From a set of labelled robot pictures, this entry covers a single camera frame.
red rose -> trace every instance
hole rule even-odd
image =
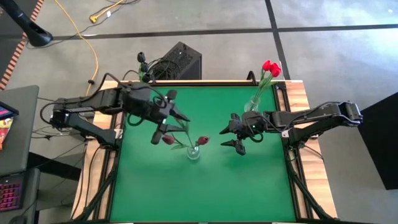
[[[279,68],[277,63],[273,63],[271,65],[270,71],[271,71],[272,76],[275,78],[275,77],[278,77],[278,75],[280,74],[282,69]]]
[[[271,61],[267,60],[266,62],[264,62],[264,64],[262,65],[262,69],[264,71],[269,71],[271,69]]]
[[[173,136],[169,136],[168,134],[163,135],[162,140],[166,144],[173,144],[174,143]]]
[[[202,145],[206,144],[208,141],[209,141],[209,137],[202,136],[198,139],[197,143],[199,146],[202,146]]]

concrete floor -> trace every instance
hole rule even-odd
[[[89,14],[106,1],[60,0],[83,29]],[[278,27],[352,26],[398,23],[396,1],[289,0],[272,1]],[[54,1],[46,0],[37,23],[54,36],[75,31]],[[263,0],[142,0],[124,6],[104,24],[85,34],[121,34],[198,29],[271,28]],[[398,90],[397,29],[280,33],[291,79],[304,80],[310,106],[324,101],[350,100],[360,109]],[[271,32],[260,34],[189,35],[95,39],[90,42],[99,57],[99,77],[105,72],[121,78],[136,69],[136,55],[163,56],[178,41],[203,55],[203,79],[245,79],[258,72],[266,59],[278,61]],[[47,49],[24,49],[7,88],[38,85],[45,98],[84,95],[94,71],[93,56],[80,40],[69,40]],[[38,108],[45,102],[40,101]],[[36,117],[35,127],[44,126]],[[55,157],[78,144],[62,137],[33,139],[32,151]],[[336,128],[320,138],[333,200],[342,220],[395,223],[398,191],[384,190],[357,129]],[[78,154],[81,147],[70,155]],[[74,185],[70,184],[69,192]],[[68,219],[70,208],[40,213],[39,223]]]

green tabletop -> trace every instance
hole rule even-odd
[[[171,88],[161,88],[163,94]],[[241,115],[254,87],[173,87],[176,104],[190,122],[192,139],[209,136],[199,160],[164,142],[150,143],[155,124],[126,124],[111,208],[112,222],[294,221],[294,207],[280,134],[261,143],[244,141],[247,154],[220,146],[236,137],[219,135],[231,113]],[[260,110],[275,110],[272,90]],[[167,123],[176,124],[170,118]],[[176,138],[188,143],[184,133]]]

clear glass vase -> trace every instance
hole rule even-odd
[[[259,111],[260,97],[252,96],[250,100],[244,105],[244,112]]]
[[[199,146],[187,147],[187,157],[191,160],[198,159],[200,156]]]

